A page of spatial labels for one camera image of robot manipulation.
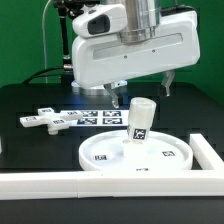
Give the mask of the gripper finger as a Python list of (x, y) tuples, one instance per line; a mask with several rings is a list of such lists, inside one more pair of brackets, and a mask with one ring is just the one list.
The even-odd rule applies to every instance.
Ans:
[(116, 89), (124, 87), (126, 85), (125, 80), (109, 83), (104, 85), (104, 89), (111, 96), (112, 105), (114, 108), (118, 109), (123, 104), (123, 98), (116, 93)]
[(164, 97), (168, 97), (170, 95), (170, 86), (175, 77), (175, 71), (169, 70), (163, 73), (163, 80), (161, 83), (161, 92)]

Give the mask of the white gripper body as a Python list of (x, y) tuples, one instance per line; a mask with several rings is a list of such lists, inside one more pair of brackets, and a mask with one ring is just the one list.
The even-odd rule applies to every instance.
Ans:
[(155, 36), (143, 42), (125, 45), (110, 34), (77, 37), (72, 45), (75, 80), (86, 89), (190, 66), (199, 58), (194, 11), (164, 16)]

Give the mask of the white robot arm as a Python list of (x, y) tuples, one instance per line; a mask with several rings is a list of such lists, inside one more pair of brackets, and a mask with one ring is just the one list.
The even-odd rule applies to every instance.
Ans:
[(77, 84), (102, 85), (114, 107), (121, 80), (162, 72), (165, 91), (175, 70), (197, 63), (197, 13), (161, 14), (160, 0), (106, 0), (73, 21), (72, 64)]

